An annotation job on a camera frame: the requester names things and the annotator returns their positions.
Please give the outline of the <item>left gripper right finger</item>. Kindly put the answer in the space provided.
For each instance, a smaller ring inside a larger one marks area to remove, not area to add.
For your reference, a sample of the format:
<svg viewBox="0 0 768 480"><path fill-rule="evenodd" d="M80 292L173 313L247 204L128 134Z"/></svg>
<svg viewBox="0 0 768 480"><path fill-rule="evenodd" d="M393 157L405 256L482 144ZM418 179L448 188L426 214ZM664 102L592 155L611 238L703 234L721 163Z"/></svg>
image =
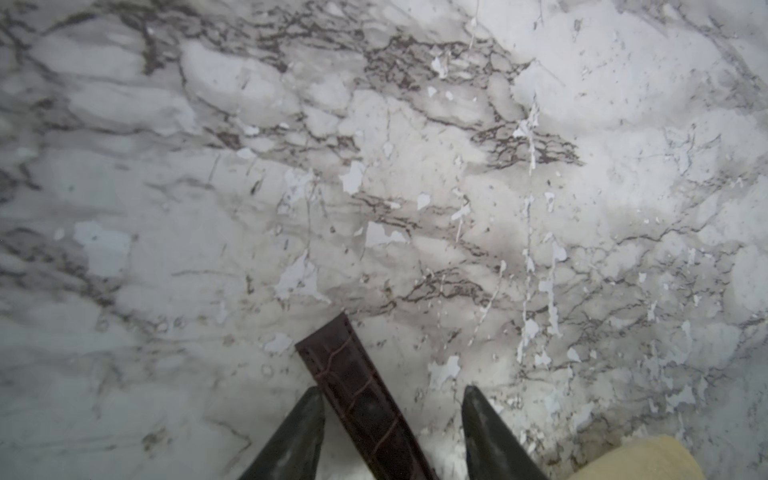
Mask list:
<svg viewBox="0 0 768 480"><path fill-rule="evenodd" d="M470 479L548 479L477 386L465 388L461 415Z"/></svg>

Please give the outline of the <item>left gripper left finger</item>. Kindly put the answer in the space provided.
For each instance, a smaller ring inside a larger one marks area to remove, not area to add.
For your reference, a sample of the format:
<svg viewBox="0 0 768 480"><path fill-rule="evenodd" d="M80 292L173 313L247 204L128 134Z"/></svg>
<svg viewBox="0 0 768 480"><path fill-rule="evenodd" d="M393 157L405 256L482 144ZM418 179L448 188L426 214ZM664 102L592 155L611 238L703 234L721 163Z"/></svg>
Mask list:
<svg viewBox="0 0 768 480"><path fill-rule="evenodd" d="M314 480L324 439L324 400L310 387L240 480Z"/></svg>

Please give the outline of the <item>brown strap gold watch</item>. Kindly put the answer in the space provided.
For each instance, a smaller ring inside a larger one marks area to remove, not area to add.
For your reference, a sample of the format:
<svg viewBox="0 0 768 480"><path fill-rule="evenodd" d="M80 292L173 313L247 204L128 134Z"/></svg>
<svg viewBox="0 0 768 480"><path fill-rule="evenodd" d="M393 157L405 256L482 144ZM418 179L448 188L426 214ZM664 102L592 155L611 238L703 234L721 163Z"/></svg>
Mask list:
<svg viewBox="0 0 768 480"><path fill-rule="evenodd" d="M374 478L437 477L346 314L296 350Z"/></svg>

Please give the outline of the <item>yellow cloth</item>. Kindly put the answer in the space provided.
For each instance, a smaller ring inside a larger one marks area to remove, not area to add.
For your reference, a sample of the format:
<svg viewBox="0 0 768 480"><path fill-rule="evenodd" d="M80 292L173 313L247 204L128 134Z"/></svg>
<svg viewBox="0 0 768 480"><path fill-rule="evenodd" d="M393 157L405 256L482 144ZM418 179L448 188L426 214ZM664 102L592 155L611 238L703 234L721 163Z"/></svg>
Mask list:
<svg viewBox="0 0 768 480"><path fill-rule="evenodd" d="M655 436L614 449L569 480L705 480L691 453L677 439Z"/></svg>

